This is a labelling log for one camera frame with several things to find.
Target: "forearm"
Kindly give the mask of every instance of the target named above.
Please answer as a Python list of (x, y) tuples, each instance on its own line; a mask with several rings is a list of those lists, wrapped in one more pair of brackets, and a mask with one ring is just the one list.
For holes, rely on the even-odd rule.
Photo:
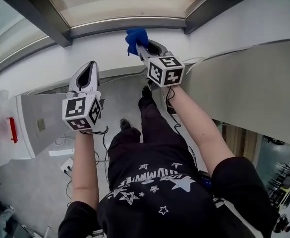
[(183, 91), (175, 86), (170, 100), (180, 120), (199, 147), (208, 172), (212, 175), (222, 160), (234, 157), (212, 119)]
[(93, 135), (80, 132), (76, 134), (72, 188), (72, 202), (81, 201), (90, 205), (93, 209), (97, 209), (99, 187)]

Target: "metal window frame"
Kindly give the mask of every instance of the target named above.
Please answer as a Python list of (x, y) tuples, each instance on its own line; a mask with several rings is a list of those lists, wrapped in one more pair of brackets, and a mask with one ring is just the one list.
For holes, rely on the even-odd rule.
[(130, 27), (182, 29), (190, 34), (225, 10), (243, 0), (196, 0), (186, 10), (186, 18), (136, 16), (99, 20), (70, 27), (51, 0), (4, 0), (47, 34), (0, 61), (0, 73), (40, 50), (53, 45), (67, 47), (72, 40), (88, 35), (125, 30)]

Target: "black t-shirt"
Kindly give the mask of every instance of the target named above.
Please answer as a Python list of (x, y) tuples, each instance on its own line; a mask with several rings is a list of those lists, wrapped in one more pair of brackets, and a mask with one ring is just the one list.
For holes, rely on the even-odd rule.
[[(173, 149), (143, 149), (126, 154), (109, 168), (114, 189), (98, 212), (85, 203), (70, 204), (59, 238), (85, 238), (98, 230), (107, 237), (227, 237), (213, 196), (204, 189), (192, 159)], [(212, 175), (216, 197), (231, 202), (263, 236), (270, 237), (276, 212), (257, 172), (246, 158), (229, 158)]]

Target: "black sleeve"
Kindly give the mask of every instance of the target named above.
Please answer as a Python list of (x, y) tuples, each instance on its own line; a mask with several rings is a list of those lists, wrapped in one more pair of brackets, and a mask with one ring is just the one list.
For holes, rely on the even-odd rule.
[(86, 203), (73, 202), (59, 226), (58, 238), (86, 238), (99, 229), (96, 211)]
[(270, 237), (279, 217), (253, 164), (244, 157), (220, 162), (212, 174), (216, 197), (231, 202), (235, 209), (262, 235)]

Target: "red object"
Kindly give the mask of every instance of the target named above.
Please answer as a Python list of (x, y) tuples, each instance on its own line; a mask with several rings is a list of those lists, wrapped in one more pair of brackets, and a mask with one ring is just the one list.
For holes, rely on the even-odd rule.
[(15, 121), (14, 118), (9, 117), (9, 122), (10, 122), (10, 128), (11, 128), (11, 134), (12, 134), (12, 141), (14, 141), (14, 143), (18, 142), (18, 138), (17, 138), (17, 133), (16, 133), (16, 127), (15, 127)]

